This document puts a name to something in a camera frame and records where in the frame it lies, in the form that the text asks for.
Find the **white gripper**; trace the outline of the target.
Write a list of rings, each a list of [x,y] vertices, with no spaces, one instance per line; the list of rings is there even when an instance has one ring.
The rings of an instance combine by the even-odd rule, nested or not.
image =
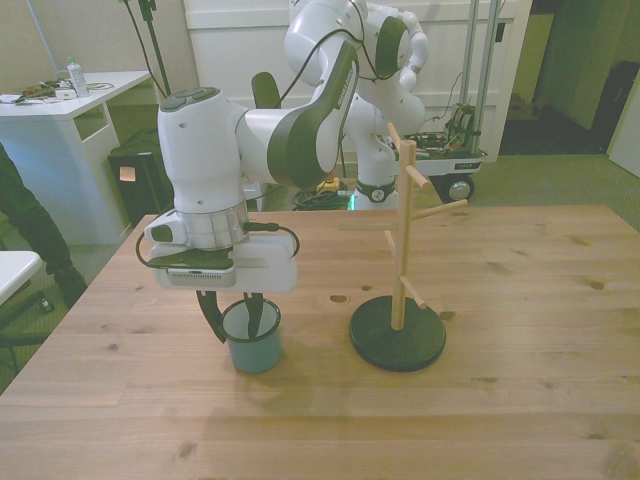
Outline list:
[[[172,268],[167,271],[167,287],[199,290],[196,296],[201,312],[221,343],[226,342],[226,336],[215,291],[245,292],[247,333],[257,336],[264,308],[262,293],[288,293],[297,284],[294,251],[295,242],[290,235],[250,235],[231,250],[233,271]]]

